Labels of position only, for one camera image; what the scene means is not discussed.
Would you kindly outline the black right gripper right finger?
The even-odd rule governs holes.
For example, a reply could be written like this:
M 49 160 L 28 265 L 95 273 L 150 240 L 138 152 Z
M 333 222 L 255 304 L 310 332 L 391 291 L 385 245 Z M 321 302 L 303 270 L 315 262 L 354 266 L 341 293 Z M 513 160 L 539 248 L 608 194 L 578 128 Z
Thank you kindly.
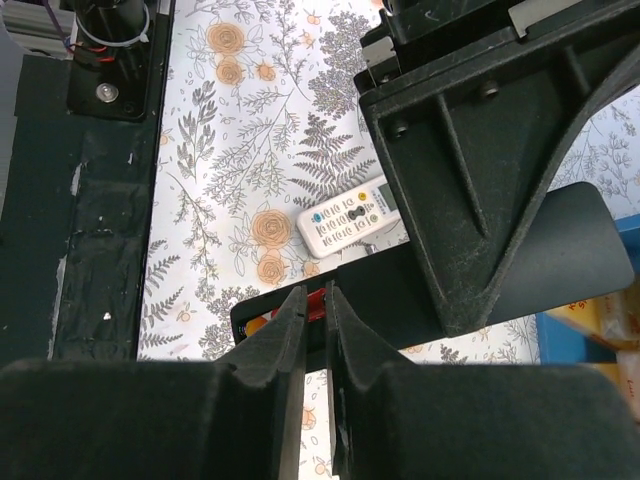
M 635 479 L 639 428 L 581 365 L 417 364 L 326 290 L 333 472 L 343 479 Z

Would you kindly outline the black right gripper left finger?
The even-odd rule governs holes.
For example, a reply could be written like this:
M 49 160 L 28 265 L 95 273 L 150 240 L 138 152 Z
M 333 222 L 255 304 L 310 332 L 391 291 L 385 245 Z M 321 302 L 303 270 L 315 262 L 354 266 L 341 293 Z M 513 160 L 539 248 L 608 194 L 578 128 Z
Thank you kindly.
M 21 360 L 1 372 L 5 479 L 294 479 L 307 293 L 213 362 Z

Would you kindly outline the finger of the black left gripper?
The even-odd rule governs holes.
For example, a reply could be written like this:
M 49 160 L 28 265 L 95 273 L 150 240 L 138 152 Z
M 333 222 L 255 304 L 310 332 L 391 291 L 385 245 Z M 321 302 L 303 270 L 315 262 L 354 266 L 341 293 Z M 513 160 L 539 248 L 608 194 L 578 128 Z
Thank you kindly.
M 504 278 L 489 323 L 622 290 L 634 277 L 601 194 L 590 183 L 574 183 L 545 196 Z

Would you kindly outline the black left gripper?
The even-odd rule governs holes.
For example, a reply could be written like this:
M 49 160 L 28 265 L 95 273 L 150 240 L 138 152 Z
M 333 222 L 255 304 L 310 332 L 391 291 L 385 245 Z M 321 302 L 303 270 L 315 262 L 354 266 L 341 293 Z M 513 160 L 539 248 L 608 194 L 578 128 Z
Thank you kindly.
M 639 3 L 385 1 L 379 16 L 360 108 L 436 319 L 466 334 L 585 123 L 638 82 Z

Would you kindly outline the black slim remote control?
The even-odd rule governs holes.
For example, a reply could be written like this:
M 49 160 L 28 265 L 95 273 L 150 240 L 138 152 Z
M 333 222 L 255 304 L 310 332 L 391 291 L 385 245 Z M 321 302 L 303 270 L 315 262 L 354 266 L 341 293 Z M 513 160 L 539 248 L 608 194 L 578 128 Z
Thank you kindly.
M 242 342 L 244 325 L 268 317 L 293 288 L 305 287 L 312 298 L 331 281 L 360 320 L 398 350 L 445 337 L 414 252 L 404 243 L 237 303 L 230 310 L 234 341 Z

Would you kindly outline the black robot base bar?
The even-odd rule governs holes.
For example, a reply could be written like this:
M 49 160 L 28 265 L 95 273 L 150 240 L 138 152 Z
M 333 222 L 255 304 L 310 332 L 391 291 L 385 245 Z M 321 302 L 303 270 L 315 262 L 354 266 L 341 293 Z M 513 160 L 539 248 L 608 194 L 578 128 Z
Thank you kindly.
M 76 1 L 67 59 L 1 37 L 1 361 L 136 355 L 175 5 Z

